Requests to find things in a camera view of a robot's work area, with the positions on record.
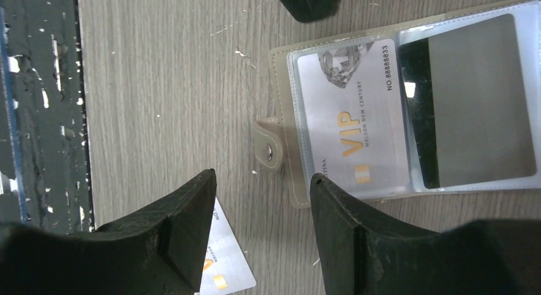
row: tabletop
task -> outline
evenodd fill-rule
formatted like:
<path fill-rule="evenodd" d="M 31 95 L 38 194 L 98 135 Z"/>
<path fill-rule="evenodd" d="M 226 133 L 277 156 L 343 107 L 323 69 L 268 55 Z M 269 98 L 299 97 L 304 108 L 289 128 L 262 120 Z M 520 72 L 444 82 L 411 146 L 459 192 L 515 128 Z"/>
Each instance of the tabletop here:
<path fill-rule="evenodd" d="M 309 209 L 285 173 L 255 162 L 250 127 L 276 115 L 267 54 L 282 45 L 502 0 L 342 0 L 296 22 L 278 0 L 79 0 L 96 222 L 166 195 L 206 168 L 258 285 L 240 294 L 324 294 Z M 443 231 L 474 218 L 541 218 L 541 191 L 372 205 Z"/>

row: blue edge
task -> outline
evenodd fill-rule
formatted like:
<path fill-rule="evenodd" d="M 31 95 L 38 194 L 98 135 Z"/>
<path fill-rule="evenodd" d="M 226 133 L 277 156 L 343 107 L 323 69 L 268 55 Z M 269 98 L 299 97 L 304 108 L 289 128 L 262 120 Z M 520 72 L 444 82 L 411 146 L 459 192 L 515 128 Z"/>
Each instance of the blue edge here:
<path fill-rule="evenodd" d="M 26 196 L 22 185 L 22 164 L 20 158 L 19 135 L 17 133 L 17 121 L 15 119 L 15 107 L 13 105 L 13 89 L 11 88 L 11 79 L 9 74 L 8 52 L 4 38 L 4 16 L 0 11 L 0 50 L 2 53 L 2 64 L 0 71 L 3 77 L 3 89 L 6 97 L 6 109 L 8 111 L 8 124 L 10 125 L 11 148 L 13 150 L 13 166 L 15 167 L 15 176 L 17 178 L 17 194 L 19 197 L 20 221 L 28 223 L 26 210 Z"/>

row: gray card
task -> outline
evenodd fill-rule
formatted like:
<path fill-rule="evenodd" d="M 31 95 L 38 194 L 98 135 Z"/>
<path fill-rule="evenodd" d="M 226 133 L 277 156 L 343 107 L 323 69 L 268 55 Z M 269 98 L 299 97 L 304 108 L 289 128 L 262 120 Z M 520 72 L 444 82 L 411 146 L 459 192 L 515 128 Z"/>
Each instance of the gray card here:
<path fill-rule="evenodd" d="M 536 173 L 512 15 L 428 39 L 440 186 Z"/>

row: card holder strap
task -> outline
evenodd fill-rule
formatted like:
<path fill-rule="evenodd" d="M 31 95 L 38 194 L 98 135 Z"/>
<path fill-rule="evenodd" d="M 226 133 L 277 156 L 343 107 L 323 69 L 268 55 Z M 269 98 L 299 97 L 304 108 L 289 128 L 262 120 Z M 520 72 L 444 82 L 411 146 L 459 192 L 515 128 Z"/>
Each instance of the card holder strap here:
<path fill-rule="evenodd" d="M 259 119 L 252 126 L 255 158 L 270 170 L 279 170 L 283 163 L 284 147 L 278 117 Z"/>

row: metal snap fastener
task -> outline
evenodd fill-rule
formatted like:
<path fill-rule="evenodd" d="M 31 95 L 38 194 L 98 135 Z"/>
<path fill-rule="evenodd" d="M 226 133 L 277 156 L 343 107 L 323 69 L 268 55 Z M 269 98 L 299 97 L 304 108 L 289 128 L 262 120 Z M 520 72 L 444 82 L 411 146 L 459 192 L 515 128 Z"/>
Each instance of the metal snap fastener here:
<path fill-rule="evenodd" d="M 272 160 L 272 147 L 270 144 L 267 144 L 267 161 Z"/>

